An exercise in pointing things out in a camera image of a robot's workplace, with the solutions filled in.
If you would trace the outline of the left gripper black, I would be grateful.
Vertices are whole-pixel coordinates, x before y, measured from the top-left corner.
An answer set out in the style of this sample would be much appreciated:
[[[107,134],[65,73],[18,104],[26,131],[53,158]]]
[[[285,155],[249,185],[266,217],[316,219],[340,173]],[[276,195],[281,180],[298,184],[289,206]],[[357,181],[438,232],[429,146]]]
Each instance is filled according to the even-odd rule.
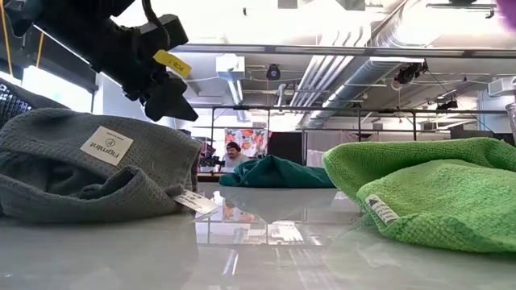
[[[152,121],[198,119],[183,96],[188,85],[154,59],[160,50],[178,45],[176,27],[97,27],[92,38],[90,67],[118,82],[131,100],[143,98],[144,112]]]

